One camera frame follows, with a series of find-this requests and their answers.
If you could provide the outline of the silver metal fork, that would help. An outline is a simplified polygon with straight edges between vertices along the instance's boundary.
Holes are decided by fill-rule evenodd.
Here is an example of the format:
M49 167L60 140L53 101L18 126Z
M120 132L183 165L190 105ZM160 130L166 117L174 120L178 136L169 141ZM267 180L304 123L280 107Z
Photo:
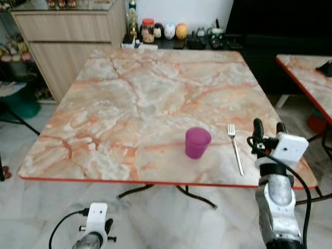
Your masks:
M244 169L243 169L242 162L240 159L240 153L239 153L239 147L237 145L236 129L235 129L234 123L229 123L227 125L226 131L228 133L228 136L231 139L231 143L232 143L232 146L234 149L234 154L235 154L236 161L237 161L237 166L239 167L239 173L241 176L244 176Z

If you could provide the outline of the red plastic stool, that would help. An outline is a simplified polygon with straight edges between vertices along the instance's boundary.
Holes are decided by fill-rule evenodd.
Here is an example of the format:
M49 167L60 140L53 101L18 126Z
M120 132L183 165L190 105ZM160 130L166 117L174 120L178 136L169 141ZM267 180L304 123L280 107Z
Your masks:
M316 114L311 114L311 116L307 119L307 126L315 134L320 134L327 130L328 123L325 118L321 118Z

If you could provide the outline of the purple plastic cup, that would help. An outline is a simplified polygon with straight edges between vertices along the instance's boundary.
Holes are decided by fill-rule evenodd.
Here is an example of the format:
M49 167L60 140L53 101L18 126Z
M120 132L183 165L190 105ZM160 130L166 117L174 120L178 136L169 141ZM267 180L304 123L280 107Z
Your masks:
M185 134L185 154L190 159L200 159L212 140L211 134L204 128L194 127Z

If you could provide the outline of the green and white mug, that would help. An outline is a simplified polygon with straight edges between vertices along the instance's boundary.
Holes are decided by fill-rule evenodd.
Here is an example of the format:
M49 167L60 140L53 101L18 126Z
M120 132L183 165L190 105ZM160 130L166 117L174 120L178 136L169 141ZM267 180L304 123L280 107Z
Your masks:
M223 40L224 30L219 27L211 27L207 31L209 45L212 50L222 50L225 41Z

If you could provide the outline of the black television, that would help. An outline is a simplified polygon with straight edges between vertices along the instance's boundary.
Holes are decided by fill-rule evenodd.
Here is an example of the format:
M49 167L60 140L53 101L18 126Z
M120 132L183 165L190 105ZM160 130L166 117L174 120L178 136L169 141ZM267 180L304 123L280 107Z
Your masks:
M226 33L319 37L331 28L332 6L324 0L234 0Z

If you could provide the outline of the yellow egg-shaped figure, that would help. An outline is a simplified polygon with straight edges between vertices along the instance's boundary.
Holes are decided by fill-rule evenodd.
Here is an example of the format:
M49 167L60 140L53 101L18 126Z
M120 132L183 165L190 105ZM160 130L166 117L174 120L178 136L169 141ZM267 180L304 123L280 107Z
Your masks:
M176 26L175 37L178 40L186 40L189 33L189 28L187 24L180 23Z

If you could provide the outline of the white egg-shaped figure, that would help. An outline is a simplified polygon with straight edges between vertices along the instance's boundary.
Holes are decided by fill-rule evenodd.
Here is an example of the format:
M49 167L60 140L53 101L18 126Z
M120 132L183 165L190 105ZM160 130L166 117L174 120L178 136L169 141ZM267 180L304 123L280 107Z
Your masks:
M169 23L164 25L163 29L164 38L171 40L175 37L176 34L176 25Z

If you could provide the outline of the glass jar with red lid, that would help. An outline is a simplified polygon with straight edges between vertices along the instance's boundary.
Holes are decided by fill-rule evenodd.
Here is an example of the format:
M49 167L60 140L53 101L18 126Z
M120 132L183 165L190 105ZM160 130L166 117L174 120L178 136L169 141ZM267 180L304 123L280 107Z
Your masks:
M141 38L142 43L152 44L156 36L154 35L154 27L156 22L152 18L145 18L142 20Z

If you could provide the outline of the green plastic tub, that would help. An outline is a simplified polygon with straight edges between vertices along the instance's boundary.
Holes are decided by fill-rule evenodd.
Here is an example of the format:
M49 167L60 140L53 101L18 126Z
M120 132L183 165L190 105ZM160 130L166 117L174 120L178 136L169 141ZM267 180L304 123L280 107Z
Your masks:
M23 119L34 118L42 109L33 86L24 86L12 95L0 98L0 102L8 104L9 109Z

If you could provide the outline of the golden trophy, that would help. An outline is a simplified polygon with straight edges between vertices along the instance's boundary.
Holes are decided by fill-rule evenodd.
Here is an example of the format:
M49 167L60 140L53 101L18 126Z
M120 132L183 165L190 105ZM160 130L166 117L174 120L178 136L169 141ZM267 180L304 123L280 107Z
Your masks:
M136 0L128 0L128 32L134 38L138 34L138 16L136 12Z

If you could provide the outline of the light wooden cabinet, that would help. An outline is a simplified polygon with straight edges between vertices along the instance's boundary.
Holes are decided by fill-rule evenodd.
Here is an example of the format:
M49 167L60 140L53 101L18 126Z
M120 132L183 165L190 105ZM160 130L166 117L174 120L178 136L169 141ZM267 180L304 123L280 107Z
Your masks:
M18 29L60 102L94 50L119 47L126 0L26 0L12 9Z

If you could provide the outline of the shelf with small figurines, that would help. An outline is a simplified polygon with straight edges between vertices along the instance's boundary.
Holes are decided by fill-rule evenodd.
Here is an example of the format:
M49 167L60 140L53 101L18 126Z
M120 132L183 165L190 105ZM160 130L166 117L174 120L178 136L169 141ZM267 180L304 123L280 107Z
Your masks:
M32 58L12 15L0 11L0 98L19 92L35 80Z

